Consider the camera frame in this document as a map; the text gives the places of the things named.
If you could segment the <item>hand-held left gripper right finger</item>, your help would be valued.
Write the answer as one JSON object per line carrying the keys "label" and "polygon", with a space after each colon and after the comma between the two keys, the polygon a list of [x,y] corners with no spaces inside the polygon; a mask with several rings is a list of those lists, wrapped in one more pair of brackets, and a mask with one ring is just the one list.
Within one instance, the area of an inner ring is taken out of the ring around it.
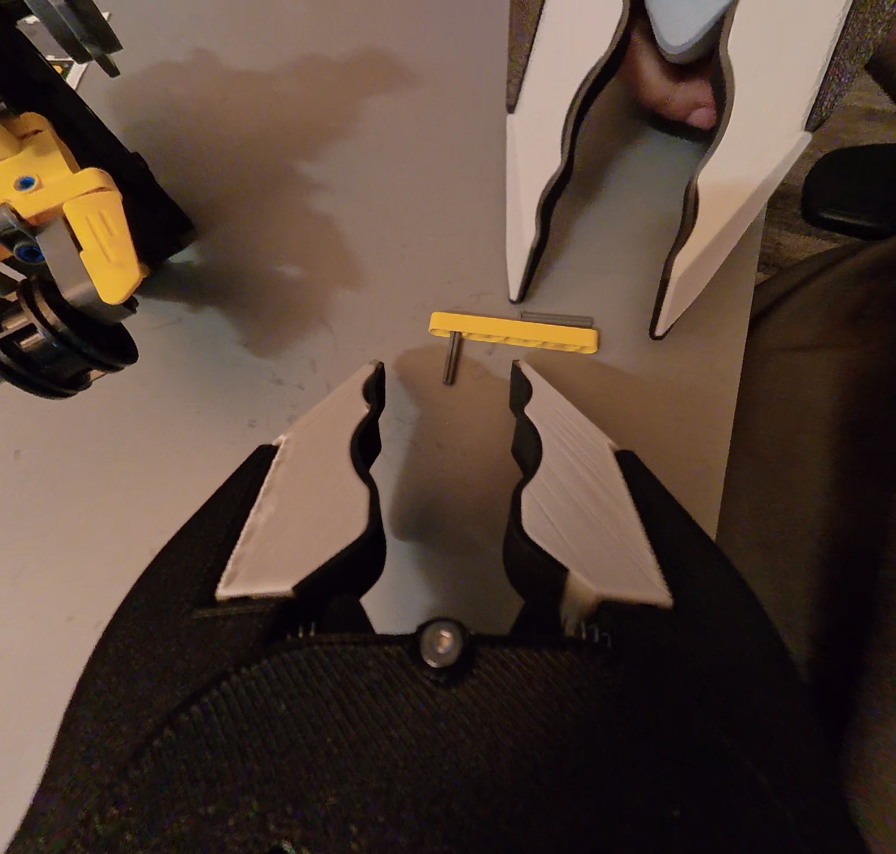
{"label": "hand-held left gripper right finger", "polygon": [[618,447],[533,367],[515,362],[504,570],[523,601],[515,631],[593,631],[602,606],[667,617],[673,597]]}

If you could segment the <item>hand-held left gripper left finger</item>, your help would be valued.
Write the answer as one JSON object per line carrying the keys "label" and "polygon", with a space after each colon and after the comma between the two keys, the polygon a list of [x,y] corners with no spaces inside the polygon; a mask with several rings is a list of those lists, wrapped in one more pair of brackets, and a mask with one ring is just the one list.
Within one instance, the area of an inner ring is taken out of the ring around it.
{"label": "hand-held left gripper left finger", "polygon": [[385,566],[371,468],[382,444],[385,366],[371,362],[274,445],[271,467],[215,591],[218,602],[329,591],[359,597]]}

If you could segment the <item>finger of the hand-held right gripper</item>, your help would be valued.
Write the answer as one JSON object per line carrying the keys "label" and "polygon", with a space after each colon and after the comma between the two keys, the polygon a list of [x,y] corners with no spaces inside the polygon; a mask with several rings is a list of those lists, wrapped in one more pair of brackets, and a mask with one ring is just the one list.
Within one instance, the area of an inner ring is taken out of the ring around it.
{"label": "finger of the hand-held right gripper", "polygon": [[811,140],[809,117],[854,0],[735,0],[721,34],[723,112],[692,177],[650,336],[693,304]]}
{"label": "finger of the hand-held right gripper", "polygon": [[630,0],[509,0],[505,263],[512,303],[532,283],[581,121],[616,74],[629,20]]}

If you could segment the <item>yellow thin toy beam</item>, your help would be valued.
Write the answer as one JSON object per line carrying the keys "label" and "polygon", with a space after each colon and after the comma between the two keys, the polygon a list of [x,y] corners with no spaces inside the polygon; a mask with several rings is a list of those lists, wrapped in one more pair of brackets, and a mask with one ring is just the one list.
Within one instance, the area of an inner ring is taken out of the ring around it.
{"label": "yellow thin toy beam", "polygon": [[585,355],[594,354],[599,348],[599,332],[593,328],[467,313],[436,311],[431,315],[428,330],[430,334],[444,338],[458,334],[477,342]]}

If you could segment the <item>person's right hand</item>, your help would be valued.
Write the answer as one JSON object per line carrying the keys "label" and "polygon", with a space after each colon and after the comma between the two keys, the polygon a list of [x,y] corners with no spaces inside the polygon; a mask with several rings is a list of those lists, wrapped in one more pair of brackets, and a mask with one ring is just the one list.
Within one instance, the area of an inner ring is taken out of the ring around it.
{"label": "person's right hand", "polygon": [[660,53],[651,25],[636,17],[618,75],[633,100],[662,120],[710,131],[718,121],[713,58],[672,64]]}

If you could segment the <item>yellow black toy brick model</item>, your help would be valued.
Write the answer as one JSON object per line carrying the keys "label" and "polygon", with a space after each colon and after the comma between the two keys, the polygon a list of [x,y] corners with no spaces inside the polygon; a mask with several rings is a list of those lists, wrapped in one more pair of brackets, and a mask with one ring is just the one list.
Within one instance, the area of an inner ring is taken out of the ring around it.
{"label": "yellow black toy brick model", "polygon": [[122,44],[95,0],[2,0],[1,378],[64,400],[137,361],[135,292],[195,227],[17,29],[28,16],[111,78]]}

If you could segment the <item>lego sticker sheet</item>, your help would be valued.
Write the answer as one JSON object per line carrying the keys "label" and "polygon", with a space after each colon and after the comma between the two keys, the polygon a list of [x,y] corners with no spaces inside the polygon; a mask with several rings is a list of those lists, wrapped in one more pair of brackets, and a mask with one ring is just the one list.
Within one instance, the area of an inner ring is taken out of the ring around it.
{"label": "lego sticker sheet", "polygon": [[66,84],[76,90],[80,85],[88,64],[75,62],[62,49],[61,45],[53,39],[43,23],[36,17],[28,16],[20,19],[16,26]]}

